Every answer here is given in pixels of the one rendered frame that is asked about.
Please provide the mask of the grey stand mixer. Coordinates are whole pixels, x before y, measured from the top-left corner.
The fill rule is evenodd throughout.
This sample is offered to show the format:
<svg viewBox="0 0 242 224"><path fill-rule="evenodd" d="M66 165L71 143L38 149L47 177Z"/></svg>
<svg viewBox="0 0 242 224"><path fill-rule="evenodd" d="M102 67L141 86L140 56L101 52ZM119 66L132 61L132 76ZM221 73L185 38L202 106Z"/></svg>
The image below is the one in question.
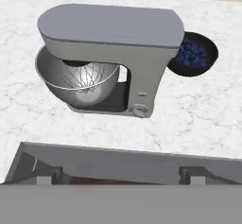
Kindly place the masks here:
<svg viewBox="0 0 242 224"><path fill-rule="evenodd" d="M44 46L61 60L120 66L102 102L74 112L149 118L164 70L182 44L184 26L172 9L64 4L37 22Z"/></svg>

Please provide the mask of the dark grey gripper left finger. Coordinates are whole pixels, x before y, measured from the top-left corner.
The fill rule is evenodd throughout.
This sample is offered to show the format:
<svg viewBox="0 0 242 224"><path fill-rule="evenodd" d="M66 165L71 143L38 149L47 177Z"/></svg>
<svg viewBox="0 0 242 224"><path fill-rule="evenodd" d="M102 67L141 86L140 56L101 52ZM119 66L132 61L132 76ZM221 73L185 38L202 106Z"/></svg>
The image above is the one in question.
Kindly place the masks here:
<svg viewBox="0 0 242 224"><path fill-rule="evenodd" d="M5 184L57 184L62 175L61 167L46 164L26 152L12 163L10 170Z"/></svg>

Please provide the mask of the heap of blueberries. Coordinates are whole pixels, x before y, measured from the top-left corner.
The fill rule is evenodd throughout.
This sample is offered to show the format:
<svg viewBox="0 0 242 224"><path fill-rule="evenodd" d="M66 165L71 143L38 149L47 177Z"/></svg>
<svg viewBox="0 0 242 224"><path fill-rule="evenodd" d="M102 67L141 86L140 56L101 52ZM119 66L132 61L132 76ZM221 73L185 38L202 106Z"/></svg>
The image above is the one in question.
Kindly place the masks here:
<svg viewBox="0 0 242 224"><path fill-rule="evenodd" d="M194 43L188 38L184 38L176 58L184 65L205 67L207 53L197 43Z"/></svg>

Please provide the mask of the silver mixing bowl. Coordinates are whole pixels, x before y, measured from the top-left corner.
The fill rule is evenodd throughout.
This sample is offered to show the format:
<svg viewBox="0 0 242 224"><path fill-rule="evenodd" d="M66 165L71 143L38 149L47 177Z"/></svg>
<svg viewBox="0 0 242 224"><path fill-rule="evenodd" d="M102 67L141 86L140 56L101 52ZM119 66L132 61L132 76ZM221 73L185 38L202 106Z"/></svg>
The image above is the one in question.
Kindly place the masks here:
<svg viewBox="0 0 242 224"><path fill-rule="evenodd" d="M35 67L49 91L76 109L105 100L117 85L120 70L113 63L61 60L45 46L36 57Z"/></svg>

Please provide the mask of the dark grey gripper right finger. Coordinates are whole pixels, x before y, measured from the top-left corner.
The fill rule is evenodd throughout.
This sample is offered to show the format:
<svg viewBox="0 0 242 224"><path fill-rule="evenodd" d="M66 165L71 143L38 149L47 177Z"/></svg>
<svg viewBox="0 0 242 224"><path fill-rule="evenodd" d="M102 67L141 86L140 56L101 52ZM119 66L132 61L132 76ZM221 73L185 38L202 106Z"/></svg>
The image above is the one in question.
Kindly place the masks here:
<svg viewBox="0 0 242 224"><path fill-rule="evenodd" d="M213 174L204 166L181 166L179 168L179 184L232 184L242 185L242 182L232 181Z"/></svg>

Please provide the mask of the black bowl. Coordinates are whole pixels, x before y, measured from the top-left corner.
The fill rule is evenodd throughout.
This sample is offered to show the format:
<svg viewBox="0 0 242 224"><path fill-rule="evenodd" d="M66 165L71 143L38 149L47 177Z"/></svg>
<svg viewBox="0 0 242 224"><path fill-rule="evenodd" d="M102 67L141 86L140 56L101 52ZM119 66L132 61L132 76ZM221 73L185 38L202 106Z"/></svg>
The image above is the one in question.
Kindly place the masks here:
<svg viewBox="0 0 242 224"><path fill-rule="evenodd" d="M216 60L218 59L218 49L216 44L211 39L196 32L186 31L183 38L188 38L205 49L207 53L206 66L196 67L184 65L175 57L169 62L167 67L173 73L183 77L197 77L204 74L215 64Z"/></svg>

